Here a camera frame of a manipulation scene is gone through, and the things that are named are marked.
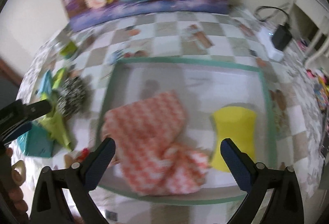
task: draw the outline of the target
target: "red and white checkered cloth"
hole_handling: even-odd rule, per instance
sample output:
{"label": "red and white checkered cloth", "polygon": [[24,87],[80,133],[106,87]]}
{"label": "red and white checkered cloth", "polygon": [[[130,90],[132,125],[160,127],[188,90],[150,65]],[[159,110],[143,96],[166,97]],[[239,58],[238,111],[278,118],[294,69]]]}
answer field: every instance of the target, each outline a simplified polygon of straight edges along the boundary
{"label": "red and white checkered cloth", "polygon": [[174,142],[185,120],[174,91],[106,113],[103,138],[115,140],[122,173],[134,192],[170,195],[200,189],[208,156]]}

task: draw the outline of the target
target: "hand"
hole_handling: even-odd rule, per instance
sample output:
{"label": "hand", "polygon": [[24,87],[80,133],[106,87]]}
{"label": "hand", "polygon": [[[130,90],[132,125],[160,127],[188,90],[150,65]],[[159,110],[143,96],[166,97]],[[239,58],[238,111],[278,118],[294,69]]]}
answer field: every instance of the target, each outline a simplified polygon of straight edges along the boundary
{"label": "hand", "polygon": [[[6,154],[9,157],[12,157],[13,150],[11,148],[8,148],[6,150]],[[21,180],[21,175],[16,170],[13,170],[12,177],[13,177],[13,179],[16,179],[16,181]],[[28,206],[27,206],[26,202],[23,200],[24,194],[20,187],[15,187],[14,189],[8,191],[8,195],[9,195],[9,198],[13,201],[16,209],[19,212],[25,213],[28,210]]]}

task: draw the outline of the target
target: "black power adapter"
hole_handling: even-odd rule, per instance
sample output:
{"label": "black power adapter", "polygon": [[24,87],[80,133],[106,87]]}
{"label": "black power adapter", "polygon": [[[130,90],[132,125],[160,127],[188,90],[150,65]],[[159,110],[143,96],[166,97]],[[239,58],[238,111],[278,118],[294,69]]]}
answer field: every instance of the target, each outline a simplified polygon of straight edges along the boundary
{"label": "black power adapter", "polygon": [[[276,12],[272,13],[271,15],[265,17],[265,18],[261,18],[259,15],[259,12],[264,10],[264,9],[275,9],[277,10]],[[275,33],[273,34],[271,40],[272,43],[274,45],[274,47],[277,50],[283,51],[284,48],[289,44],[289,42],[292,39],[292,34],[290,33],[289,29],[289,22],[290,22],[290,16],[289,14],[284,11],[282,8],[279,7],[275,7],[275,6],[259,6],[257,7],[257,9],[254,12],[254,16],[256,17],[256,19],[258,19],[261,22],[266,22],[268,19],[274,17],[276,15],[276,13],[278,11],[283,12],[286,17],[287,17],[287,21],[284,25],[279,25],[278,28],[276,29]]]}
{"label": "black power adapter", "polygon": [[289,24],[279,25],[272,36],[272,43],[277,50],[283,51],[292,39],[289,31]]}

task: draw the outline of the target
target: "white tray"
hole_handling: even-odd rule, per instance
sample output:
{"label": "white tray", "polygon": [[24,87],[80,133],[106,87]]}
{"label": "white tray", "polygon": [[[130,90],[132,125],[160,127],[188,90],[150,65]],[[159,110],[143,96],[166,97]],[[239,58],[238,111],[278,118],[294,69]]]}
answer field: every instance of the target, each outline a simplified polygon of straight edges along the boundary
{"label": "white tray", "polygon": [[[101,111],[98,138],[106,111],[155,94],[175,90],[188,118],[177,141],[212,152],[216,135],[210,115],[237,105],[257,113],[254,145],[256,160],[276,164],[271,101],[262,72],[255,67],[179,57],[134,58],[119,61],[113,71]],[[124,181],[120,165],[108,168],[100,186],[118,194],[177,205],[213,204],[241,199],[245,192],[231,173],[210,168],[201,190],[187,195],[138,196]]]}

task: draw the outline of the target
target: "blue textured grip pad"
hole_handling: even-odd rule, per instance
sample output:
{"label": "blue textured grip pad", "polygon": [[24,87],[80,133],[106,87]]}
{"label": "blue textured grip pad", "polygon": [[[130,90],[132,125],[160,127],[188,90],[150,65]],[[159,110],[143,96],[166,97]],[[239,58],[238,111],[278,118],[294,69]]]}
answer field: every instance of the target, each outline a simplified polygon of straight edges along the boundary
{"label": "blue textured grip pad", "polygon": [[220,144],[220,153],[228,168],[230,169],[239,188],[249,193],[252,187],[251,174],[240,160],[240,158],[236,155],[234,150],[231,148],[229,143],[225,140],[223,140]]}
{"label": "blue textured grip pad", "polygon": [[110,161],[116,152],[116,144],[113,139],[107,139],[107,143],[103,150],[96,157],[94,162],[88,168],[85,175],[85,189],[91,191],[96,189],[99,181],[101,180],[105,170],[107,169]]}

